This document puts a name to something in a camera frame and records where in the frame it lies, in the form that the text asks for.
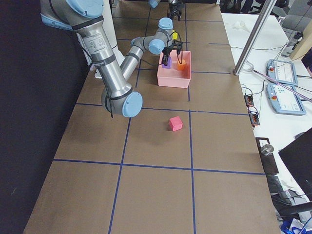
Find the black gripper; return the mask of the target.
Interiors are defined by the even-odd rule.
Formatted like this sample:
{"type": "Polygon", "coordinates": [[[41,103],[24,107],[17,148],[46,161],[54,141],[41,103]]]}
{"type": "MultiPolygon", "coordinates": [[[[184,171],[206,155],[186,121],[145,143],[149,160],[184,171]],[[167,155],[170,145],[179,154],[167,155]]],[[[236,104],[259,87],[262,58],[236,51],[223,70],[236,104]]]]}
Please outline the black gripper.
{"type": "Polygon", "coordinates": [[[169,0],[169,12],[167,14],[168,18],[177,17],[178,21],[181,21],[181,1],[180,0],[169,0]]]}
{"type": "Polygon", "coordinates": [[[162,53],[163,53],[163,58],[162,58],[162,64],[163,65],[167,65],[168,64],[168,60],[170,58],[170,53],[173,50],[173,45],[167,46],[163,49],[162,53]]]}

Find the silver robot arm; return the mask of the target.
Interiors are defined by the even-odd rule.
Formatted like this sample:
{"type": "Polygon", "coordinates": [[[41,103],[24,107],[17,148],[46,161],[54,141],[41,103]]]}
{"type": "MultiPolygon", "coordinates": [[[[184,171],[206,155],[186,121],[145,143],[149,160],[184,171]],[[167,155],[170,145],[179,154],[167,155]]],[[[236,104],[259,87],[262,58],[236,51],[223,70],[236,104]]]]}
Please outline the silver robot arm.
{"type": "Polygon", "coordinates": [[[102,106],[110,114],[135,117],[141,110],[143,99],[133,91],[128,79],[144,52],[160,55],[173,44],[173,21],[161,18],[155,35],[132,40],[131,49],[119,64],[113,47],[103,28],[104,0],[42,0],[41,19],[45,25],[78,33],[86,46],[92,63],[99,71],[105,89],[102,106]]]}
{"type": "MultiPolygon", "coordinates": [[[[151,8],[155,9],[161,0],[148,0],[148,4],[151,8]]],[[[168,10],[167,17],[174,20],[177,18],[178,21],[181,21],[182,8],[184,7],[184,2],[182,0],[168,0],[168,10]]]]}

